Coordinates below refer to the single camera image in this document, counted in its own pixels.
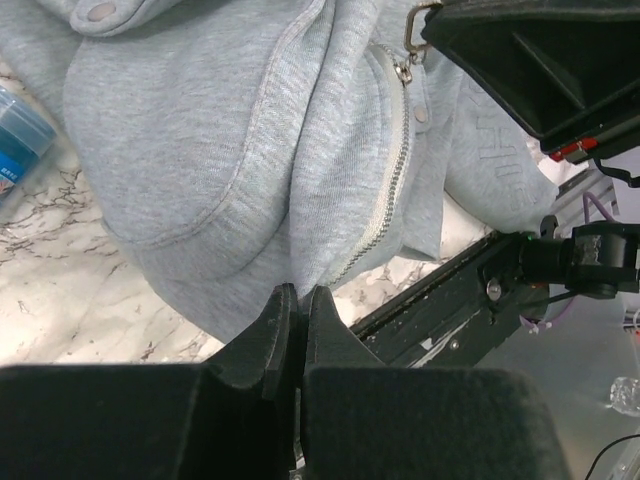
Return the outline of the grey zip jacket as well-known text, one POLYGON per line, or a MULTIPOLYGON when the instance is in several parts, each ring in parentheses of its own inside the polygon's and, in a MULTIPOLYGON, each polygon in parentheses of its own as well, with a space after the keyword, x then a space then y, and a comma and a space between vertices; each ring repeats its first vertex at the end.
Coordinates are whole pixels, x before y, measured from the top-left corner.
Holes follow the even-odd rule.
POLYGON ((409 1, 5 1, 1 55, 61 123, 107 232, 222 342, 272 290, 440 254, 443 204, 536 230, 558 190, 409 1))

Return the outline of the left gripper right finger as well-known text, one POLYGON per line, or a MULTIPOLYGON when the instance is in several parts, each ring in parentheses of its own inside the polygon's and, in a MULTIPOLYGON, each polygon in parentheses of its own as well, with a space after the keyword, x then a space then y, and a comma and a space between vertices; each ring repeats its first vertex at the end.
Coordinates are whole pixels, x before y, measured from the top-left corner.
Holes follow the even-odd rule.
POLYGON ((549 410, 524 376, 384 365, 340 320, 331 292, 308 319, 301 442, 308 479, 564 479, 549 410))

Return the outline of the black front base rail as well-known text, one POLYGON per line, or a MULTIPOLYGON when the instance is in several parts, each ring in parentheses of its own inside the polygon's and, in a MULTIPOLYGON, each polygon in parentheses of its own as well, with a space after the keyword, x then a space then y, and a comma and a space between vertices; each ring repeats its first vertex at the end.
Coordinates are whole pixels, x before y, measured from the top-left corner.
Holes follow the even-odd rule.
POLYGON ((394 367, 474 366, 521 327, 545 290, 518 281, 525 235, 490 234, 351 327, 394 367))

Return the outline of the blue lying jar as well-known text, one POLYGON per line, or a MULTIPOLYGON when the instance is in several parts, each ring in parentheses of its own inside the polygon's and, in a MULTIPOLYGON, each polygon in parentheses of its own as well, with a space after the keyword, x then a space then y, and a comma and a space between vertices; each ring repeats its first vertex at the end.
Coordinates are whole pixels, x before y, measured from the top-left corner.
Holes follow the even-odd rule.
POLYGON ((1 204, 54 144, 54 128, 19 96, 1 88, 1 204))

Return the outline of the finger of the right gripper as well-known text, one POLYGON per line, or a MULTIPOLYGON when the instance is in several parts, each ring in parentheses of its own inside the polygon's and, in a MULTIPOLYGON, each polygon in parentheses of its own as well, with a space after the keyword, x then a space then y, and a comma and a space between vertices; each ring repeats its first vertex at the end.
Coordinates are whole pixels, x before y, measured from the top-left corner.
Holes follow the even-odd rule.
POLYGON ((445 1, 422 36, 543 152, 638 146, 638 2, 445 1))

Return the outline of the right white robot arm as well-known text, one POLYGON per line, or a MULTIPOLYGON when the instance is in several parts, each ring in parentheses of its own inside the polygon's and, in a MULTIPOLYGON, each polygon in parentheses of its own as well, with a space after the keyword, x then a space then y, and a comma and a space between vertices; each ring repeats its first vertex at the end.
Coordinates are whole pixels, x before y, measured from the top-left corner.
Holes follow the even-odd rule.
MULTIPOLYGON (((639 5, 635 1, 442 1, 425 43, 464 70, 556 161, 609 160, 639 144, 639 5)), ((639 229, 597 221, 520 250, 522 278, 609 299, 639 289, 639 229)))

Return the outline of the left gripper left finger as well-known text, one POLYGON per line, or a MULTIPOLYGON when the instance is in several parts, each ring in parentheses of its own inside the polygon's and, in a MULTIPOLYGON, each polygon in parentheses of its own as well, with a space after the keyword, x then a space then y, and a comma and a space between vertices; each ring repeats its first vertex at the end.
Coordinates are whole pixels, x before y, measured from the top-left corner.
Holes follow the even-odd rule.
POLYGON ((5 479, 285 479, 295 466, 294 288, 199 363, 1 371, 5 479))

